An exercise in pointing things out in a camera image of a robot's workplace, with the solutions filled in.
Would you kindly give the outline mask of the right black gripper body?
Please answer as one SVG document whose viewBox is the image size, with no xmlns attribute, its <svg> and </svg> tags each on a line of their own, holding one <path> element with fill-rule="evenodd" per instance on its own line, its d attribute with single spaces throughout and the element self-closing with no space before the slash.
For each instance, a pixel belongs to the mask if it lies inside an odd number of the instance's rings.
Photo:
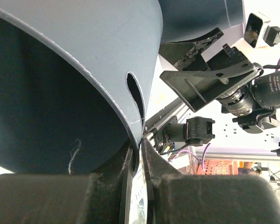
<svg viewBox="0 0 280 224">
<path fill-rule="evenodd" d="M 254 83 L 245 85 L 221 95 L 221 113 L 231 113 L 237 123 L 247 133 L 262 133 L 266 129 L 276 128 L 280 122 L 276 111 L 280 109 L 280 58 L 276 65 L 254 66 L 259 75 Z"/>
</svg>

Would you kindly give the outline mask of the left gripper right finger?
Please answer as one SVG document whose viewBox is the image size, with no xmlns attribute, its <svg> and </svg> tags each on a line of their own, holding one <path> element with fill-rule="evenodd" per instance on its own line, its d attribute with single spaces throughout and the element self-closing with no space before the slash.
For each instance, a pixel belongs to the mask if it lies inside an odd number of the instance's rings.
<svg viewBox="0 0 280 224">
<path fill-rule="evenodd" d="M 280 224 L 280 196 L 256 175 L 185 175 L 141 141 L 149 224 Z"/>
</svg>

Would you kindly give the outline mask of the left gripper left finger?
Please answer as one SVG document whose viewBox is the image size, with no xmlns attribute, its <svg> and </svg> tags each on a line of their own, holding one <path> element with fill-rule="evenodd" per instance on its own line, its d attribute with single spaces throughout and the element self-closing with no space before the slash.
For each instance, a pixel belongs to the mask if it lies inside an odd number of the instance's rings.
<svg viewBox="0 0 280 224">
<path fill-rule="evenodd" d="M 127 224 L 139 150 L 130 141 L 87 175 L 0 175 L 0 224 Z"/>
</svg>

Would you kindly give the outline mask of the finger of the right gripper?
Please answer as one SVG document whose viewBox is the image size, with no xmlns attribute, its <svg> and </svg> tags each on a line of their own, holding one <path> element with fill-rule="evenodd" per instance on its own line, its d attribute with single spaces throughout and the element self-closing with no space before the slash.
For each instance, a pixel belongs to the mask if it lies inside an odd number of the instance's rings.
<svg viewBox="0 0 280 224">
<path fill-rule="evenodd" d="M 185 70 L 223 35 L 224 33 L 221 29 L 215 28 L 195 39 L 161 43 L 159 55 L 177 70 Z"/>
<path fill-rule="evenodd" d="M 164 71 L 160 79 L 187 107 L 197 112 L 221 95 L 238 89 L 256 77 L 251 63 L 239 63 L 215 71 Z"/>
</svg>

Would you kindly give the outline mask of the slate blue tapered bin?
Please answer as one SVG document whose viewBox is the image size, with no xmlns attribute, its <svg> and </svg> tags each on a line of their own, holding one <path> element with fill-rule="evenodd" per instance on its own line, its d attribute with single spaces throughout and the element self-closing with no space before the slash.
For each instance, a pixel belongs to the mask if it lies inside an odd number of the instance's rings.
<svg viewBox="0 0 280 224">
<path fill-rule="evenodd" d="M 0 0 L 0 166 L 88 174 L 138 147 L 162 27 L 156 0 Z"/>
</svg>

